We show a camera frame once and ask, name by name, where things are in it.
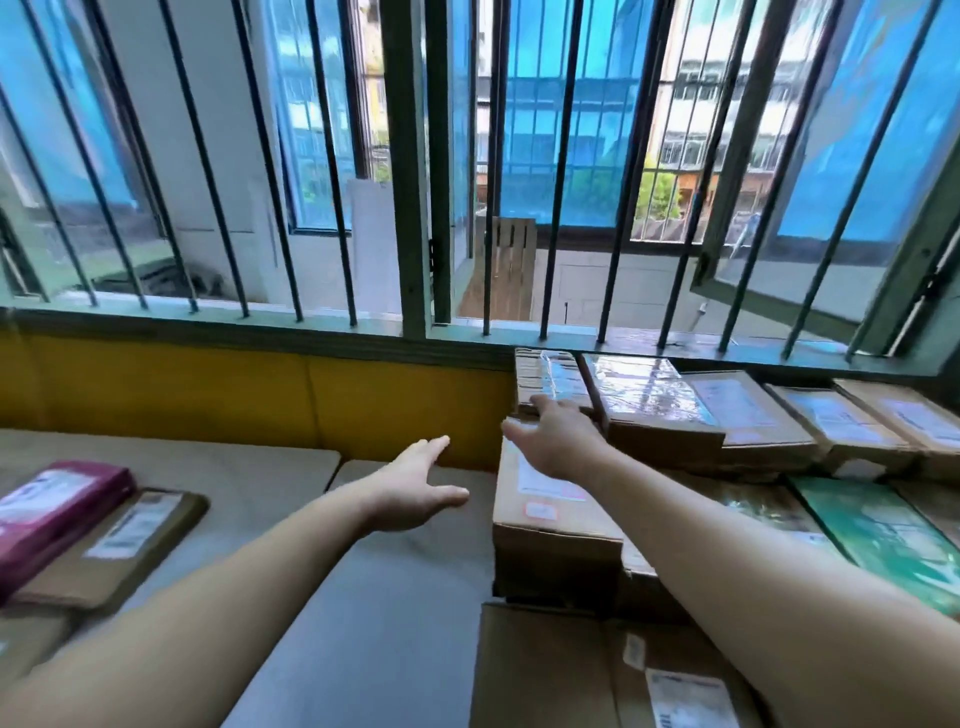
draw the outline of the yellow wall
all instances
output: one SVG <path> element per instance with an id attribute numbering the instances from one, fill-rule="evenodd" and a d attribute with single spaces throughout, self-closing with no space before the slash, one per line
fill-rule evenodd
<path id="1" fill-rule="evenodd" d="M 441 463 L 494 471 L 507 372 L 0 333 L 0 426 L 325 448 L 387 460 L 448 434 Z"/>

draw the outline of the cardboard box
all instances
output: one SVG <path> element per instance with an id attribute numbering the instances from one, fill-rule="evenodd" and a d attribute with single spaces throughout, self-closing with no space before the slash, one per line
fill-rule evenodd
<path id="1" fill-rule="evenodd" d="M 0 602 L 133 492 L 126 468 L 61 460 L 0 498 Z"/>
<path id="2" fill-rule="evenodd" d="M 64 612 L 0 610 L 0 692 L 50 657 L 73 627 Z"/>
<path id="3" fill-rule="evenodd" d="M 960 493 L 929 480 L 895 480 L 890 485 L 960 549 Z"/>
<path id="4" fill-rule="evenodd" d="M 551 400 L 571 400 L 588 417 L 593 416 L 593 402 L 584 383 L 577 359 L 570 352 L 549 349 L 517 349 L 516 411 L 537 417 L 537 408 L 530 402 L 534 395 L 547 395 Z"/>
<path id="5" fill-rule="evenodd" d="M 592 497 L 538 473 L 504 439 L 493 502 L 496 595 L 607 611 L 622 543 Z"/>
<path id="6" fill-rule="evenodd" d="M 817 441 L 746 372 L 684 375 L 727 433 L 710 471 L 803 473 L 819 451 Z"/>
<path id="7" fill-rule="evenodd" d="M 960 550 L 892 488 L 822 477 L 790 479 L 851 561 L 960 619 Z"/>
<path id="8" fill-rule="evenodd" d="M 91 612 L 118 609 L 203 517 L 192 493 L 140 491 L 13 595 Z"/>
<path id="9" fill-rule="evenodd" d="M 834 477 L 869 481 L 896 475 L 919 455 L 896 432 L 839 392 L 770 384 L 767 391 L 820 443 L 819 464 Z"/>
<path id="10" fill-rule="evenodd" d="M 922 452 L 920 477 L 960 480 L 960 418 L 909 387 L 851 379 L 834 386 Z"/>
<path id="11" fill-rule="evenodd" d="M 725 433 L 669 360 L 586 353 L 581 365 L 615 448 L 665 468 L 716 462 Z"/>
<path id="12" fill-rule="evenodd" d="M 692 628 L 484 605 L 470 728 L 665 725 L 762 723 L 743 678 Z"/>

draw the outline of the white label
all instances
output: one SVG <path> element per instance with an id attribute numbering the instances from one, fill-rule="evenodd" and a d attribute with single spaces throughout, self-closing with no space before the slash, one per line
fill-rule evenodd
<path id="1" fill-rule="evenodd" d="M 532 519 L 544 519 L 545 521 L 555 521 L 557 519 L 557 509 L 547 503 L 537 503 L 530 500 L 523 508 L 523 512 Z"/>
<path id="2" fill-rule="evenodd" d="M 90 559 L 132 559 L 180 503 L 180 495 L 147 493 L 96 544 Z"/>
<path id="3" fill-rule="evenodd" d="M 690 383 L 724 429 L 777 426 L 777 421 L 756 403 L 743 382 L 736 379 L 692 379 Z M 735 438 L 731 440 L 728 435 L 727 444 L 736 444 Z"/>
<path id="4" fill-rule="evenodd" d="M 833 440 L 852 440 L 862 443 L 880 443 L 883 437 L 867 422 L 857 418 L 855 410 L 833 395 L 819 396 L 809 392 L 791 392 L 790 399 L 803 408 L 806 414 Z"/>
<path id="5" fill-rule="evenodd" d="M 547 477 L 536 470 L 519 450 L 516 488 L 525 496 L 554 497 L 559 500 L 586 500 L 587 491 L 569 480 Z"/>
<path id="6" fill-rule="evenodd" d="M 627 633 L 627 641 L 623 645 L 623 662 L 641 672 L 647 667 L 647 642 L 633 632 Z"/>
<path id="7" fill-rule="evenodd" d="M 32 523 L 70 502 L 97 478 L 73 471 L 43 471 L 33 480 L 0 498 L 0 521 Z"/>
<path id="8" fill-rule="evenodd" d="M 657 728 L 739 728 L 723 680 L 652 668 L 646 674 Z"/>
<path id="9" fill-rule="evenodd" d="M 923 402 L 880 400 L 880 403 L 931 440 L 941 445 L 960 448 L 960 427 L 938 415 Z"/>
<path id="10" fill-rule="evenodd" d="M 887 469 L 882 465 L 872 463 L 869 460 L 854 458 L 833 471 L 833 476 L 847 478 L 848 480 L 874 481 L 886 472 Z"/>

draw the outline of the forearm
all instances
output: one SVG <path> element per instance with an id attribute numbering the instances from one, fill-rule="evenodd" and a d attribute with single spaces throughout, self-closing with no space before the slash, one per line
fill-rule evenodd
<path id="1" fill-rule="evenodd" d="M 788 724 L 956 718 L 960 627 L 949 619 L 613 449 L 579 477 Z"/>
<path id="2" fill-rule="evenodd" d="M 318 498 L 35 670 L 4 724 L 220 725 L 368 515 L 360 489 Z"/>

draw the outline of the open window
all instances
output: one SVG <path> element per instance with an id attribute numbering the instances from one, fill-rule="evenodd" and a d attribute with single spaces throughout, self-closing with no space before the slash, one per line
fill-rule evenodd
<path id="1" fill-rule="evenodd" d="M 733 303 L 753 255 L 744 309 L 885 353 L 929 291 L 960 219 L 960 67 L 951 51 L 960 6 L 847 3 L 827 40 L 829 2 L 806 5 L 777 54 L 752 63 L 691 291 Z M 795 90 L 822 42 L 825 63 L 801 118 Z M 783 130 L 796 124 L 799 143 L 780 158 Z M 780 193 L 768 202 L 780 165 Z M 757 239 L 764 204 L 770 219 Z"/>

